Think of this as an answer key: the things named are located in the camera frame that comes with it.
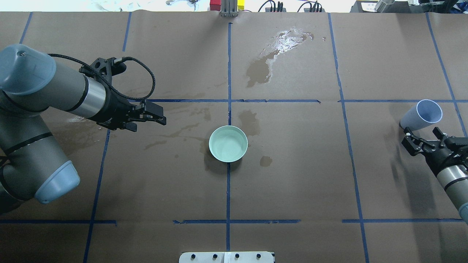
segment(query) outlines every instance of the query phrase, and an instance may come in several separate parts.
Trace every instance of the electrical cable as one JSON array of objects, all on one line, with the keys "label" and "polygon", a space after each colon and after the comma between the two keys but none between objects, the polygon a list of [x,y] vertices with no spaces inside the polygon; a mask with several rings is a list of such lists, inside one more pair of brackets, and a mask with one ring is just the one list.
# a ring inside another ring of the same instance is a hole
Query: electrical cable
[{"label": "electrical cable", "polygon": [[299,0],[299,1],[304,1],[305,3],[303,3],[299,9],[297,10],[297,13],[300,11],[300,9],[305,5],[305,4],[309,4],[310,5],[310,8],[309,8],[309,13],[310,12],[314,12],[314,13],[320,13],[322,11],[322,5],[318,2],[318,1],[309,1],[309,0]]},{"label": "electrical cable", "polygon": [[299,7],[299,9],[297,9],[297,13],[299,13],[300,9],[301,9],[304,5],[306,5],[306,4],[309,4],[309,5],[310,5],[310,8],[309,8],[309,12],[310,12],[310,10],[312,10],[312,2],[306,1],[305,3],[303,3],[303,4]]},{"label": "electrical cable", "polygon": [[144,97],[130,97],[130,96],[127,96],[127,95],[124,95],[122,93],[120,93],[116,88],[114,88],[104,77],[101,76],[101,74],[99,74],[95,69],[93,69],[90,65],[84,63],[83,61],[81,60],[78,60],[76,58],[72,58],[72,57],[69,57],[69,56],[65,56],[65,55],[60,55],[60,54],[48,54],[49,56],[51,57],[57,57],[57,58],[64,58],[64,59],[68,59],[68,60],[71,60],[71,61],[74,61],[76,63],[79,63],[83,66],[85,66],[86,68],[88,68],[89,70],[91,70],[98,78],[100,78],[112,91],[114,91],[115,93],[117,93],[118,95],[124,97],[125,99],[128,99],[128,100],[135,100],[135,101],[142,101],[142,100],[145,100],[147,98],[149,98],[153,92],[154,92],[154,88],[156,87],[156,79],[154,77],[154,74],[153,72],[149,69],[149,67],[147,67],[145,64],[143,64],[143,62],[139,61],[138,59],[136,58],[132,58],[132,57],[122,57],[122,62],[125,62],[125,61],[128,61],[128,60],[133,60],[135,62],[137,62],[138,64],[140,64],[142,67],[144,67],[146,69],[146,71],[148,71],[151,75],[151,78],[153,79],[153,85],[151,87],[151,91],[148,93],[148,95],[144,96]]},{"label": "electrical cable", "polygon": [[264,2],[264,3],[262,4],[262,6],[258,9],[258,11],[260,12],[260,11],[262,10],[262,7],[263,7],[264,5],[266,5],[266,3],[268,3],[268,2],[270,2],[270,12],[274,12],[274,11],[276,10],[276,3],[275,3],[275,1],[273,1],[273,0],[267,0],[266,2]]}]

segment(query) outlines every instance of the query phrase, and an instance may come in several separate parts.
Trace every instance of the light blue cup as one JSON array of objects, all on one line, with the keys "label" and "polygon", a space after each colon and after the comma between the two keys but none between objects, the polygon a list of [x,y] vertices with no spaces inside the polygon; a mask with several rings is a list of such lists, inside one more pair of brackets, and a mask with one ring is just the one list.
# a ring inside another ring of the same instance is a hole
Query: light blue cup
[{"label": "light blue cup", "polygon": [[210,136],[210,152],[223,162],[237,161],[247,152],[247,136],[245,133],[231,125],[219,127]]}]

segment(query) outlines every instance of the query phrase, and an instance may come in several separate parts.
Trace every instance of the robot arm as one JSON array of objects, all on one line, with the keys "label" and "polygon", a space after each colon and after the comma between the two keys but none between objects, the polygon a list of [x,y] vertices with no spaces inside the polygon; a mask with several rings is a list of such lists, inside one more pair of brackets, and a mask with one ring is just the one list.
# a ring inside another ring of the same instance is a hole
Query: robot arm
[{"label": "robot arm", "polygon": [[438,140],[427,141],[413,134],[409,127],[402,144],[411,156],[422,154],[444,191],[468,224],[468,138],[449,137],[435,127]]},{"label": "robot arm", "polygon": [[[33,197],[49,203],[80,182],[39,115],[48,107],[111,130],[136,132],[134,122],[166,124],[163,108],[146,100],[151,93],[131,98],[112,87],[112,76],[124,72],[123,62],[130,59],[144,66],[154,80],[151,71],[133,58],[99,58],[77,72],[25,45],[11,45],[0,52],[0,147],[6,155],[0,167],[0,214]],[[142,100],[135,105],[129,98]]]}]

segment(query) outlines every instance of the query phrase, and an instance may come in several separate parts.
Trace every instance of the cup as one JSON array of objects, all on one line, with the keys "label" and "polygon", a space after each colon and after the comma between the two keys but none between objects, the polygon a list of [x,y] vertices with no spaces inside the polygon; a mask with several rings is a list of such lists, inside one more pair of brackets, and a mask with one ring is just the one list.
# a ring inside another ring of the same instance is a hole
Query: cup
[{"label": "cup", "polygon": [[431,100],[421,100],[414,105],[400,121],[400,126],[404,129],[409,127],[412,131],[425,128],[437,123],[442,119],[442,109]]},{"label": "cup", "polygon": [[235,126],[219,127],[210,136],[210,152],[216,159],[223,162],[239,160],[247,152],[247,146],[247,136]]}]

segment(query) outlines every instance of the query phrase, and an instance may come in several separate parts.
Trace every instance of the blue tape line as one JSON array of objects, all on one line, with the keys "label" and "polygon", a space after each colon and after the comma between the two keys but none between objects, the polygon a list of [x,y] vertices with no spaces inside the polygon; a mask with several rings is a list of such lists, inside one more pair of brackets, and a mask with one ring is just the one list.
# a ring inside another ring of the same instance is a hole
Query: blue tape line
[{"label": "blue tape line", "polygon": [[127,19],[127,30],[125,31],[125,38],[124,38],[124,45],[122,46],[122,51],[125,52],[125,49],[127,48],[127,38],[128,38],[128,31],[130,30],[130,21],[132,20],[132,13],[128,13],[128,19]]},{"label": "blue tape line", "polygon": [[[181,224],[226,224],[227,220],[203,219],[203,220],[172,220],[175,225]],[[229,224],[297,224],[300,219],[230,219]]]},{"label": "blue tape line", "polygon": [[185,99],[147,99],[151,102],[229,102],[229,100],[217,100],[217,99],[199,99],[199,100],[185,100]]},{"label": "blue tape line", "polygon": [[86,263],[86,261],[88,260],[89,245],[91,244],[91,236],[93,234],[93,224],[95,223],[94,218],[96,216],[97,200],[99,198],[99,190],[101,189],[102,173],[104,172],[104,160],[106,159],[109,138],[110,138],[110,130],[107,130],[106,143],[104,144],[104,151],[102,152],[101,168],[99,170],[96,193],[94,195],[93,211],[91,212],[91,220],[89,222],[88,239],[86,240],[86,249],[85,249],[85,255],[83,257],[83,263]]},{"label": "blue tape line", "polygon": [[348,151],[350,154],[351,164],[352,164],[352,173],[353,173],[353,178],[354,178],[354,190],[356,192],[356,203],[358,204],[358,214],[359,214],[359,220],[360,220],[359,224],[361,226],[361,237],[362,237],[362,246],[364,248],[364,258],[366,259],[366,263],[369,263],[369,254],[367,252],[366,232],[364,230],[364,222],[362,221],[363,217],[362,217],[362,209],[361,209],[361,199],[359,197],[358,178],[356,176],[356,168],[354,166],[354,157],[353,157],[352,147],[351,147],[351,137],[350,137],[350,132],[348,128],[348,119],[346,118],[346,107],[344,104],[343,87],[341,85],[340,75],[338,73],[338,56],[336,55],[335,37],[333,34],[333,25],[331,22],[330,13],[328,13],[328,22],[330,26],[331,44],[333,46],[333,56],[335,57],[336,79],[338,80],[338,86],[340,87],[340,98],[341,98],[341,107],[343,109],[344,128],[346,130],[346,138],[348,140]]},{"label": "blue tape line", "polygon": [[437,57],[439,58],[440,66],[442,67],[442,72],[444,73],[445,81],[447,82],[448,90],[450,91],[450,96],[452,97],[453,105],[455,106],[455,110],[457,111],[458,120],[460,121],[461,129],[463,130],[463,134],[465,135],[465,137],[468,137],[467,131],[465,129],[465,124],[463,123],[460,110],[458,109],[458,105],[455,100],[455,95],[453,94],[452,85],[450,84],[450,81],[448,80],[447,71],[445,70],[444,62],[442,61],[442,57],[440,56],[436,38],[434,37],[434,32],[432,31],[431,20],[429,19],[429,13],[426,13],[426,20],[427,20],[427,26],[429,27],[429,32],[431,33],[432,42],[434,42],[434,47],[436,49]]},{"label": "blue tape line", "polygon": [[235,102],[313,102],[321,103],[319,100],[236,100]]},{"label": "blue tape line", "polygon": [[[227,124],[232,123],[232,86],[231,86],[231,27],[227,24]],[[227,163],[226,185],[226,251],[231,251],[231,163]]]},{"label": "blue tape line", "polygon": [[231,93],[231,26],[232,23],[230,22],[227,25],[227,108],[228,108],[228,117],[227,117],[227,124],[231,125],[231,117],[232,117],[232,93]]},{"label": "blue tape line", "polygon": [[[89,224],[90,220],[55,220],[55,219],[3,219],[0,224]],[[117,225],[115,220],[97,220],[95,224]]]},{"label": "blue tape line", "polygon": [[[460,223],[465,222],[463,219],[456,218],[405,218],[405,219],[363,219],[364,223],[440,223],[440,222],[454,222]],[[345,224],[356,224],[360,223],[359,219],[344,219],[342,220]]]},{"label": "blue tape line", "polygon": [[180,224],[225,224],[226,220],[183,220],[182,222],[177,220],[172,220],[175,225]]},{"label": "blue tape line", "polygon": [[23,43],[24,36],[26,35],[26,31],[28,31],[29,23],[31,22],[31,18],[32,18],[32,12],[29,13],[28,21],[26,22],[26,26],[24,27],[24,30],[23,30],[23,35],[21,35],[20,44]]},{"label": "blue tape line", "polygon": [[231,220],[231,224],[297,224],[299,219],[278,219],[278,220]]},{"label": "blue tape line", "polygon": [[231,250],[231,163],[227,163],[226,187],[226,251]]},{"label": "blue tape line", "polygon": [[[338,102],[419,102],[419,101],[420,100],[339,100]],[[432,100],[432,101],[453,102],[452,100]]]}]

